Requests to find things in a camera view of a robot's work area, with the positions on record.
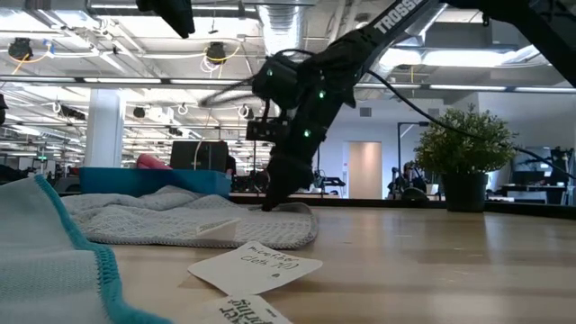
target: white column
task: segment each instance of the white column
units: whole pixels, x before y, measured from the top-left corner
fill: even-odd
[[[86,135],[86,167],[120,167],[126,104],[117,89],[92,89]]]

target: towel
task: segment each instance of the towel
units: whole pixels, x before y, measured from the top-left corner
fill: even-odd
[[[41,175],[0,186],[0,322],[169,323],[122,299],[113,252],[88,242]]]
[[[196,248],[237,248],[258,241],[269,248],[300,248],[316,238],[318,221],[303,203],[272,212],[241,207],[218,195],[166,186],[139,198],[122,194],[81,194],[63,198],[84,235],[108,244],[162,244]],[[236,221],[229,238],[205,238],[202,229]]]

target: gray towel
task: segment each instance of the gray towel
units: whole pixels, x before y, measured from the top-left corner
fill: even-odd
[[[251,211],[218,195],[200,195],[167,186],[140,198],[83,194],[62,199],[84,235],[107,244],[163,244],[196,248],[237,248],[258,241],[293,249],[316,238],[317,218],[303,203],[272,212]],[[197,229],[240,219],[234,239],[197,237]]]

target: potted plant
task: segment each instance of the potted plant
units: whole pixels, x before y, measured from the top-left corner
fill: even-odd
[[[473,139],[434,123],[424,131],[416,152],[420,167],[441,175],[450,212],[482,212],[486,173],[498,170],[514,157],[516,137],[506,123],[489,111],[448,109],[441,122],[486,140]]]

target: green plant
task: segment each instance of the green plant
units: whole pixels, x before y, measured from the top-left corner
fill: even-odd
[[[438,119],[486,140],[472,139],[432,123],[414,149],[420,167],[441,175],[486,173],[504,167],[514,157],[512,140],[517,134],[489,111],[476,113],[473,108],[471,105],[468,112],[448,109]]]

